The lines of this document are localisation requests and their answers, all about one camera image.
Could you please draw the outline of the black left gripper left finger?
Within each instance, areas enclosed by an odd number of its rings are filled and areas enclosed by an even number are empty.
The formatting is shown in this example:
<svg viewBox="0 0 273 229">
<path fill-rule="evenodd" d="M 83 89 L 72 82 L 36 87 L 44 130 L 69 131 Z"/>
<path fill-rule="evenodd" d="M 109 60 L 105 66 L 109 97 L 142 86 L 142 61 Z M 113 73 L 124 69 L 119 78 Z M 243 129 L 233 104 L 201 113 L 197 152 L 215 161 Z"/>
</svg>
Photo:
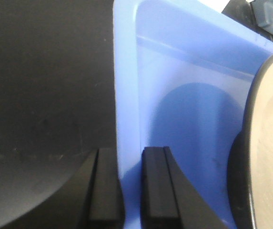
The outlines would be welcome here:
<svg viewBox="0 0 273 229">
<path fill-rule="evenodd" d="M 5 229 L 122 229 L 123 197 L 114 148 L 90 152 L 48 199 Z"/>
</svg>

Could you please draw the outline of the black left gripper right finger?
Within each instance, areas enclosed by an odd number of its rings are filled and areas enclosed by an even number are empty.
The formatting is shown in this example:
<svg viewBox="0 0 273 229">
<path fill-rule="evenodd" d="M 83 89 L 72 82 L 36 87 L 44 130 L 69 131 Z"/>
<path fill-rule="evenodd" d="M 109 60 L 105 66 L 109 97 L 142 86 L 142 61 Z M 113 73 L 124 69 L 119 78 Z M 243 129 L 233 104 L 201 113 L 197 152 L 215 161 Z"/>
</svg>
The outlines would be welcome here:
<svg viewBox="0 0 273 229">
<path fill-rule="evenodd" d="M 168 146 L 142 151 L 143 229 L 234 229 L 226 169 L 228 149 L 203 149 L 187 163 Z"/>
</svg>

